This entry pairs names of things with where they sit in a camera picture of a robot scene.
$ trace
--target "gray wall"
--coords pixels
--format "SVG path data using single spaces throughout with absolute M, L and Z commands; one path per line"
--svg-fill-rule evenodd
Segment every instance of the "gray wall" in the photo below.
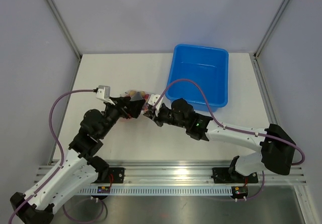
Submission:
M 322 213 L 322 0 L 292 0 L 260 55 L 280 120 L 307 159 L 305 176 Z
M 54 0 L 82 53 L 254 52 L 282 0 Z
M 30 188 L 49 159 L 48 113 L 69 90 L 77 61 L 44 0 L 0 0 L 0 15 L 0 222 L 7 223 L 9 198 Z

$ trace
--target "white table surface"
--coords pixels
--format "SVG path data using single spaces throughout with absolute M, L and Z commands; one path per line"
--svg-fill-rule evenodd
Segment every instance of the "white table surface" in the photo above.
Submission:
M 171 53 L 160 54 L 85 54 L 73 90 L 111 86 L 111 96 L 128 89 L 160 94 L 166 87 L 172 61 Z M 249 127 L 268 127 L 269 122 L 249 54 L 229 54 L 228 104 L 215 112 L 226 123 Z M 83 115 L 90 109 L 104 109 L 94 93 L 76 93 L 70 98 L 59 140 L 65 149 L 78 133 Z M 102 141 L 97 155 L 106 160 L 183 161 L 231 160 L 252 153 L 221 141 L 196 141 L 185 129 L 157 125 L 150 119 L 119 120 Z M 56 148 L 54 159 L 59 159 Z

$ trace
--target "white wall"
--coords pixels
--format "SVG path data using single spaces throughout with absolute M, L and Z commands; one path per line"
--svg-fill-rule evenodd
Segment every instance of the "white wall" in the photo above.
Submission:
M 49 159 L 48 113 L 69 90 L 77 61 L 44 0 L 0 0 L 0 15 L 0 222 L 7 223 L 9 198 L 30 188 Z M 54 113 L 56 130 L 64 106 Z
M 282 0 L 54 0 L 82 53 L 254 52 Z
M 280 120 L 307 159 L 303 164 L 322 213 L 322 0 L 292 0 L 260 55 Z

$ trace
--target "metal extrusion frame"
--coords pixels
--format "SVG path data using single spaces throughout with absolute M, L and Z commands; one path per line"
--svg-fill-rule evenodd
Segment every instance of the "metal extrusion frame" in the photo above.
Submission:
M 118 187 L 145 187 L 153 189 L 156 186 L 163 187 L 231 187 L 243 184 L 215 184 L 212 176 L 212 168 L 227 167 L 229 161 L 107 161 L 110 167 L 125 168 L 124 181 L 122 184 L 113 184 Z M 40 166 L 35 182 L 38 182 L 52 166 Z M 258 173 L 259 183 L 249 186 L 260 186 L 262 173 Z M 292 167 L 290 175 L 281 176 L 271 171 L 265 171 L 265 185 L 267 186 L 305 186 L 306 181 L 301 167 Z
M 287 8 L 287 6 L 289 5 L 289 3 L 291 2 L 291 0 L 283 0 L 280 7 L 278 8 L 277 12 L 274 15 L 274 18 L 271 22 L 271 24 L 269 25 L 260 45 L 258 46 L 256 53 L 255 53 L 255 57 L 256 59 L 258 59 L 258 57 L 260 56 L 263 48 L 265 47 L 267 41 L 270 39 L 272 33 L 274 32 L 274 29 L 276 28 L 278 22 L 280 21 L 282 15 L 285 12 L 285 9 Z
M 257 83 L 260 88 L 260 92 L 263 98 L 265 110 L 269 118 L 269 121 L 271 123 L 280 124 L 280 121 L 278 119 L 278 114 L 276 113 L 276 108 L 273 107 L 274 105 L 272 102 L 272 98 L 270 97 L 268 84 L 266 82 L 264 73 L 262 72 L 260 67 L 261 65 L 260 60 L 256 58 L 256 56 L 253 54 L 250 54 L 250 58 L 252 61 Z M 294 185 L 294 190 L 295 190 L 297 200 L 299 202 L 305 223 L 306 224 L 319 223 L 316 210 L 314 208 L 314 205 L 312 204 L 312 199 L 310 197 L 310 194 L 308 193 L 307 186 Z
M 67 42 L 69 43 L 71 49 L 73 50 L 76 58 L 80 61 L 82 59 L 82 54 L 81 52 L 79 51 L 77 45 L 75 44 L 75 41 L 74 39 L 72 38 L 62 16 L 60 15 L 60 12 L 59 10 L 57 9 L 57 6 L 54 2 L 54 0 L 45 0 L 48 7 L 49 7 L 49 10 L 52 12 L 56 22 L 58 23 L 63 35 L 65 36 Z

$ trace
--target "red wire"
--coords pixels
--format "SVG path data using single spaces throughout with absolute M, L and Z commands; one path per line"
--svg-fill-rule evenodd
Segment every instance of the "red wire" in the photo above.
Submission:
M 244 184 L 244 186 L 243 186 L 243 187 L 245 187 L 247 184 L 248 184 L 248 178 L 246 178 L 246 180 L 245 180 L 245 184 Z
M 114 177 L 113 177 L 113 175 L 112 175 L 112 174 L 110 174 L 110 175 L 109 175 L 109 179 L 110 179 L 110 190 L 111 190 L 111 188 L 112 188 L 112 183 L 113 183 L 113 181 L 114 181 Z

